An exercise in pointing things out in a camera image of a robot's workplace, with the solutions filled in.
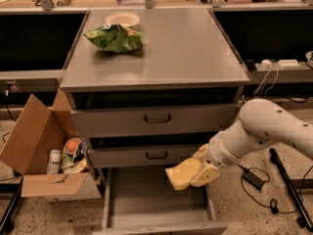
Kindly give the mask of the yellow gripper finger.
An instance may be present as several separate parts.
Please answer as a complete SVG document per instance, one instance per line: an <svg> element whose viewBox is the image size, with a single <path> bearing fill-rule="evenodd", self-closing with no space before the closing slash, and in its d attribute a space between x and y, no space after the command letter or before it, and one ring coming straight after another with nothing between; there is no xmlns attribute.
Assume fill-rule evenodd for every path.
<svg viewBox="0 0 313 235"><path fill-rule="evenodd" d="M203 144L194 154L193 158L204 160L206 158L207 145Z"/></svg>
<svg viewBox="0 0 313 235"><path fill-rule="evenodd" d="M192 177L191 185L194 187L201 187L216 179L219 175L220 170L218 166L203 161L196 174Z"/></svg>

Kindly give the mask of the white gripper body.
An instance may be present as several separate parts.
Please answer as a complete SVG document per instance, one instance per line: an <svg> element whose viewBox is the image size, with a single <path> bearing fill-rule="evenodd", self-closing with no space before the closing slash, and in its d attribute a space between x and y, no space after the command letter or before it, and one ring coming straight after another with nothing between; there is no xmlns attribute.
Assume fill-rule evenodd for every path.
<svg viewBox="0 0 313 235"><path fill-rule="evenodd" d="M214 135L205 149L205 160L215 166L231 168L241 162L241 158L234 156L222 141L222 131Z"/></svg>

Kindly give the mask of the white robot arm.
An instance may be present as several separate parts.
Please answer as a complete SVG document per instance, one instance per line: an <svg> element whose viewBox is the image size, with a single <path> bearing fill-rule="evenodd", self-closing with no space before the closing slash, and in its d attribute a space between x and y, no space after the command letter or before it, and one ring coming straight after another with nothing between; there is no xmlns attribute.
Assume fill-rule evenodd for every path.
<svg viewBox="0 0 313 235"><path fill-rule="evenodd" d="M231 126L214 135L194 154L201 165L191 185L203 186L219 175L221 167L237 165L246 154L276 143L286 144L313 160L313 125L271 101L249 100Z"/></svg>

